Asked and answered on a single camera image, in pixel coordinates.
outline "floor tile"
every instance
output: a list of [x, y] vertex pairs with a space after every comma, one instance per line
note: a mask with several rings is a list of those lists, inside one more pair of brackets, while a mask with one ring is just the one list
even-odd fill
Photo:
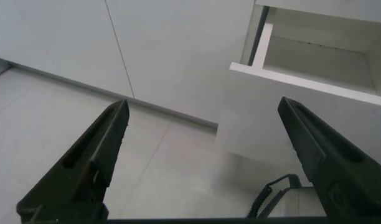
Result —
[[0, 223], [18, 219], [16, 203], [116, 101], [35, 79], [36, 85], [0, 111]]
[[244, 217], [268, 182], [296, 173], [307, 183], [300, 163], [274, 167], [222, 152], [214, 139], [215, 130], [175, 119], [120, 218]]
[[11, 68], [0, 75], [0, 110], [37, 84], [39, 79], [30, 72]]
[[109, 218], [120, 217], [120, 211], [158, 148], [171, 120], [172, 116], [136, 105], [129, 106], [128, 127], [104, 199]]

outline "open drawer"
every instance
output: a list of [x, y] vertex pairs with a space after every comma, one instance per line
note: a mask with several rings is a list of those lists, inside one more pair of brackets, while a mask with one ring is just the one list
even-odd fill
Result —
[[381, 163], [381, 24], [275, 8], [262, 16], [252, 63], [231, 64], [219, 145], [297, 162], [277, 112], [286, 96]]

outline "white cabinet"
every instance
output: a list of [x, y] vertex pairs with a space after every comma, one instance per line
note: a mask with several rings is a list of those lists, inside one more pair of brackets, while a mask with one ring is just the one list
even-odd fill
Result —
[[[34, 41], [39, 41], [56, 66], [58, 72], [51, 73], [133, 97], [104, 1], [13, 2], [23, 15], [22, 21], [27, 22], [36, 36]], [[5, 28], [20, 29], [19, 26]], [[11, 38], [20, 41], [22, 37]], [[25, 52], [21, 60], [31, 55], [31, 51]]]
[[218, 123], [253, 1], [107, 0], [134, 97]]
[[11, 0], [0, 0], [0, 58], [59, 74]]
[[381, 0], [256, 0], [255, 4], [381, 22]]
[[287, 163], [293, 154], [277, 108], [299, 101], [381, 163], [381, 24], [269, 10], [252, 66], [233, 63], [217, 142]]

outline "cabinet door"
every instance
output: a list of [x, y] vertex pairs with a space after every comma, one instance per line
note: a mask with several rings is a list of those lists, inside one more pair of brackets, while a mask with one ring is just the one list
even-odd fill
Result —
[[106, 2], [13, 1], [62, 77], [133, 96]]
[[136, 99], [218, 123], [253, 0], [107, 0]]
[[59, 75], [11, 0], [0, 0], [0, 58]]

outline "floor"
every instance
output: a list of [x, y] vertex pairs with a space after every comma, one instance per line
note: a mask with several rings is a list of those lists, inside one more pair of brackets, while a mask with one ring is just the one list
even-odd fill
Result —
[[[18, 68], [0, 75], [0, 223], [20, 223], [16, 203], [114, 101]], [[214, 129], [129, 110], [109, 218], [244, 217], [267, 182], [302, 173], [222, 152]]]

